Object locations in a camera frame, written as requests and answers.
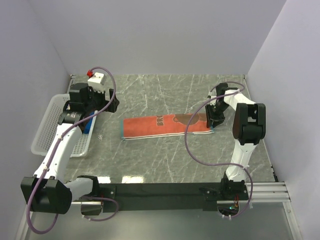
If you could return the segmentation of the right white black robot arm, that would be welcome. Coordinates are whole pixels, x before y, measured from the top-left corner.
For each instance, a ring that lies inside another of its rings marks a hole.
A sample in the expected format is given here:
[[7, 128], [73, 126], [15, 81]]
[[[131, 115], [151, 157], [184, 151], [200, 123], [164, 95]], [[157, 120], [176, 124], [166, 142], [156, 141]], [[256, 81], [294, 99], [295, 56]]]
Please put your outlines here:
[[235, 140], [230, 165], [220, 182], [220, 195], [230, 200], [236, 195], [247, 195], [245, 190], [246, 169], [253, 151], [266, 135], [266, 106], [256, 103], [229, 83], [219, 83], [209, 94], [212, 102], [206, 104], [206, 127], [214, 129], [225, 121], [224, 112], [231, 107], [235, 111], [232, 135]]

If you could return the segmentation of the brown orange bear towel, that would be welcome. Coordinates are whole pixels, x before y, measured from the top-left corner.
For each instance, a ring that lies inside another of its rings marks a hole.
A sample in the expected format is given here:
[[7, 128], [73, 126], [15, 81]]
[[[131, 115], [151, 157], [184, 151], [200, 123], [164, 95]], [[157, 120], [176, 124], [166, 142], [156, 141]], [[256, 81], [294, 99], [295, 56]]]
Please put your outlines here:
[[182, 136], [188, 134], [201, 135], [214, 132], [207, 127], [205, 113], [166, 114], [125, 118], [121, 125], [121, 137], [124, 140], [140, 140], [149, 138]]

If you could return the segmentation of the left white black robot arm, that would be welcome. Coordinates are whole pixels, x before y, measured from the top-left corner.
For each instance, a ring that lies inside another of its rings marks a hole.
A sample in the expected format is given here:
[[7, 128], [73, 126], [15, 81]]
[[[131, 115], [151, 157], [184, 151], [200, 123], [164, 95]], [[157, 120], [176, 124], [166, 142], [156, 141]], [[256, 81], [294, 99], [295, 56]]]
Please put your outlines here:
[[69, 90], [68, 100], [56, 121], [55, 137], [39, 168], [31, 177], [24, 177], [20, 187], [27, 212], [56, 215], [67, 213], [71, 203], [86, 197], [95, 201], [101, 189], [96, 176], [81, 175], [63, 183], [63, 177], [73, 150], [88, 122], [102, 112], [115, 113], [119, 101], [116, 89], [109, 89], [110, 99], [102, 84], [76, 83]]

